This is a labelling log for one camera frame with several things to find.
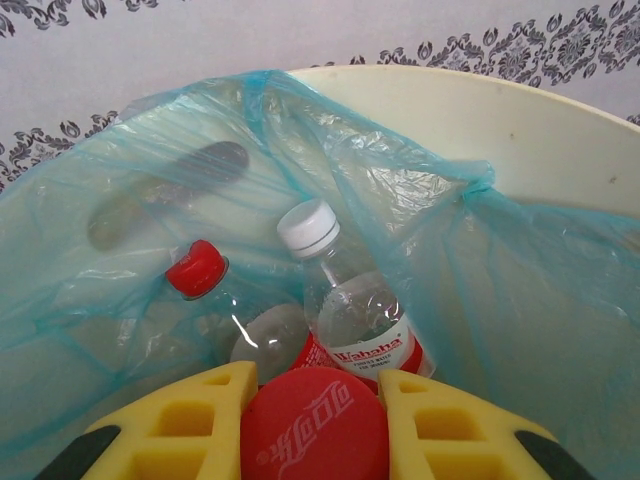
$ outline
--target white bottle cap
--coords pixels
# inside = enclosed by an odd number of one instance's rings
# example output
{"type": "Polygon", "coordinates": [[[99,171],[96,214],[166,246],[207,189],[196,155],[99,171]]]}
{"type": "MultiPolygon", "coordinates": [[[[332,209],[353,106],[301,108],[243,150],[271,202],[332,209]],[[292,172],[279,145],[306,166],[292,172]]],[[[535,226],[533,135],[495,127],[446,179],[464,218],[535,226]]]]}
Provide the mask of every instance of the white bottle cap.
{"type": "Polygon", "coordinates": [[[327,202],[309,200],[292,208],[278,222],[278,235],[298,258],[326,248],[340,233],[340,224],[327,202]]]}

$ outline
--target bottle label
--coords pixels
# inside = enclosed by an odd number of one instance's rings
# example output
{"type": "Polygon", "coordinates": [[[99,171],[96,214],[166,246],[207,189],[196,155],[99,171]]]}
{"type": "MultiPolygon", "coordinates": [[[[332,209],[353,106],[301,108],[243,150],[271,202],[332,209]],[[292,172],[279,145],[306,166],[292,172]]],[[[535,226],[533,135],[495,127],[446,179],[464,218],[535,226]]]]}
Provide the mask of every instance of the bottle label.
{"type": "Polygon", "coordinates": [[[305,367],[332,367],[339,368],[336,362],[333,361],[331,356],[316,342],[311,333],[307,337],[307,342],[304,344],[300,355],[293,362],[293,365],[289,370],[295,370],[296,368],[305,367]]]}
{"type": "Polygon", "coordinates": [[[360,377],[377,389],[378,372],[389,368],[410,373],[428,374],[430,362],[411,332],[409,319],[403,315],[389,330],[372,340],[327,351],[344,370],[360,377]]]}

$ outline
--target blue plastic bag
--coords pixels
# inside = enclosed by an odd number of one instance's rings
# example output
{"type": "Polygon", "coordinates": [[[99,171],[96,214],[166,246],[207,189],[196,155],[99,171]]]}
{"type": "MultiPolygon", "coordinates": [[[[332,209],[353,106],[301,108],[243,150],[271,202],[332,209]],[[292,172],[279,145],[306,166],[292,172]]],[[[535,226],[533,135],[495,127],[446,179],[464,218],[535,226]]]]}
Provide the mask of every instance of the blue plastic bag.
{"type": "Polygon", "coordinates": [[[545,425],[598,478],[636,478],[640,222],[492,182],[281,72],[134,104],[0,197],[3,478],[214,366],[189,328],[206,312],[162,278],[192,241],[299,295],[275,225],[311,197],[365,240],[448,382],[545,425]]]}

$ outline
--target wall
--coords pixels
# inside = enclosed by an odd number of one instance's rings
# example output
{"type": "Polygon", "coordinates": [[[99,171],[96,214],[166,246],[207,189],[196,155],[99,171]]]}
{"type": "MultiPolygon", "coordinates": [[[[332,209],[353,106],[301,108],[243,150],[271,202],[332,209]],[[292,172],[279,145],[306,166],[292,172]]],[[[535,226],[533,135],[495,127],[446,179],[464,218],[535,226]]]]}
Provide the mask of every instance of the wall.
{"type": "Polygon", "coordinates": [[[593,2],[0,0],[0,192],[134,98],[260,68],[465,70],[640,124],[640,0],[593,2]]]}

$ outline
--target wahaha label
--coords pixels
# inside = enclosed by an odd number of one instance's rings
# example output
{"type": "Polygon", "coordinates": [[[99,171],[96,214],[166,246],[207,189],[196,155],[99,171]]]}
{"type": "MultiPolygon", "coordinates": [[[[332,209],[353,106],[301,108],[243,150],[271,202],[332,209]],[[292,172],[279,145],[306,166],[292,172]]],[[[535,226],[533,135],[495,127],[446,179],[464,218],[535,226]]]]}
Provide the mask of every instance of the wahaha label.
{"type": "Polygon", "coordinates": [[[282,432],[268,450],[258,453],[258,465],[280,465],[278,479],[288,467],[300,462],[307,450],[322,434],[322,430],[354,404],[347,385],[339,380],[329,386],[282,432]]]}
{"type": "Polygon", "coordinates": [[[333,361],[331,355],[329,355],[324,348],[318,345],[311,333],[309,333],[307,342],[300,352],[300,355],[298,355],[298,358],[295,362],[293,362],[293,365],[291,365],[291,368],[289,368],[289,370],[295,370],[296,368],[305,367],[338,368],[338,365],[333,361]]]}
{"type": "Polygon", "coordinates": [[[344,370],[373,381],[377,380],[380,370],[387,368],[418,373],[424,355],[409,328],[406,314],[393,327],[372,340],[347,347],[328,348],[327,351],[344,370]],[[413,361],[417,355],[420,358],[417,362],[413,361]]]}

